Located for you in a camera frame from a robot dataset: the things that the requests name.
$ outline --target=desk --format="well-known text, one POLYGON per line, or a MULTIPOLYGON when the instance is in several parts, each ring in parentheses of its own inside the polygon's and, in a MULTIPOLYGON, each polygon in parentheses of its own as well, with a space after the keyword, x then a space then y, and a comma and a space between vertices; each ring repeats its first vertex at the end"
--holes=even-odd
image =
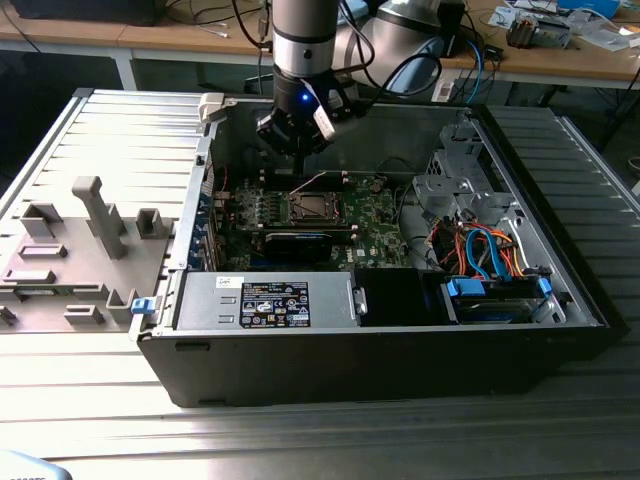
MULTIPOLYGON (((211 5, 212 1, 217 0, 206 1, 207 5, 211 5)), ((572 40, 567 50, 511 48, 506 45, 504 29, 483 24, 488 20, 490 11, 500 3, 498 0, 471 2, 471 16, 478 31, 490 43, 505 50, 505 58, 496 74, 497 80, 627 88, 640 66, 636 51, 626 49, 611 53, 579 38, 572 40)), ((235 20, 227 21, 229 38, 221 38, 198 27, 177 24, 166 18, 155 27, 136 27, 99 22, 26 20, 20 18, 11 5, 7 5, 7 13, 44 53, 112 58, 118 67, 123 87, 127 90, 137 89, 132 67, 135 59, 246 65, 255 64, 257 60, 256 49, 243 37, 235 20)), ((640 15, 623 9, 616 21, 625 20, 640 21, 640 15)), ((256 31, 255 14, 247 15, 245 21, 250 31, 256 31)), ((4 15, 0 15, 0 49, 33 51, 4 15)), ((266 57, 264 64, 271 65, 271 58, 266 57)), ((442 65, 444 73, 439 87, 466 76, 473 69, 474 61, 471 56, 462 53, 455 58, 443 59, 442 65)))

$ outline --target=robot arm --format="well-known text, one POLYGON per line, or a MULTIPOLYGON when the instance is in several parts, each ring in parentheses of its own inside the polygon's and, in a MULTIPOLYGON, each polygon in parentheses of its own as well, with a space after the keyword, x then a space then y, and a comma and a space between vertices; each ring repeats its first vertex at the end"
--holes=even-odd
POLYGON ((394 69, 416 53, 438 56, 442 49, 439 0, 390 0, 361 27, 375 51, 365 74, 359 49, 365 58, 373 52, 364 45, 356 48, 359 41, 350 26, 338 29, 341 1, 273 0, 274 101, 271 113, 258 123, 258 135, 278 153, 293 157, 294 173, 302 173, 307 156, 326 148, 368 110, 369 105, 347 95, 346 80, 390 85, 404 93, 417 82, 424 84, 435 63, 412 62, 389 79, 394 69))

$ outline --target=motherboard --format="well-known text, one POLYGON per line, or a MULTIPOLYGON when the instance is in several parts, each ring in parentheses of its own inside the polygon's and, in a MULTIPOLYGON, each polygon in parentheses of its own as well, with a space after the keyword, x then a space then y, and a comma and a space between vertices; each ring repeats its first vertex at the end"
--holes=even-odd
POLYGON ((217 198, 209 244, 224 271, 407 267, 395 185, 379 176, 244 179, 217 198))

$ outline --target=power supply label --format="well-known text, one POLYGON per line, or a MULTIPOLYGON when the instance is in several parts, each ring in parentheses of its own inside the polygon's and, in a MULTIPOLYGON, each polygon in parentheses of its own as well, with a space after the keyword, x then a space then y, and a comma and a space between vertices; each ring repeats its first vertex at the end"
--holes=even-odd
POLYGON ((243 328, 311 326, 306 282, 243 283, 241 304, 243 328))

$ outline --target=blue cable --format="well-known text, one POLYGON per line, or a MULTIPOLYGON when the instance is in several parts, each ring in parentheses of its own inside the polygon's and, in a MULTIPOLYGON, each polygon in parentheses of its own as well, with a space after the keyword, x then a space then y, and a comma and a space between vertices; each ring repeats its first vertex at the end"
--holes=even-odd
POLYGON ((511 275, 509 275, 509 272, 507 272, 507 268, 504 266, 504 263, 502 263, 502 261, 500 260, 500 255, 498 254, 498 244, 496 243, 496 239, 493 238, 493 235, 491 235, 491 232, 485 230, 484 228, 476 228, 475 230, 471 230, 471 232, 469 232, 469 235, 467 235, 466 251, 467 251, 467 260, 469 262, 469 265, 471 265, 471 267, 476 272, 482 275, 485 280, 491 280, 491 277, 489 276, 489 274, 482 267, 480 267, 476 263, 476 261, 473 259, 473 239, 480 233, 485 235, 489 241, 489 251, 491 252, 491 261, 493 262, 493 268, 495 268, 496 273, 498 274, 499 277, 503 277, 505 280, 511 280, 511 275))
POLYGON ((473 51, 476 53, 476 60, 478 61, 478 78, 476 78, 476 86, 473 89, 473 93, 467 99, 467 104, 469 104, 471 103, 471 100, 473 100, 473 97, 476 96, 476 93, 478 93, 478 87, 482 82, 482 70, 484 69, 484 65, 482 61, 482 55, 480 55, 480 50, 478 50, 478 47, 476 47, 476 44, 473 43, 471 40, 467 40, 467 43, 471 45, 471 48, 473 48, 473 51))

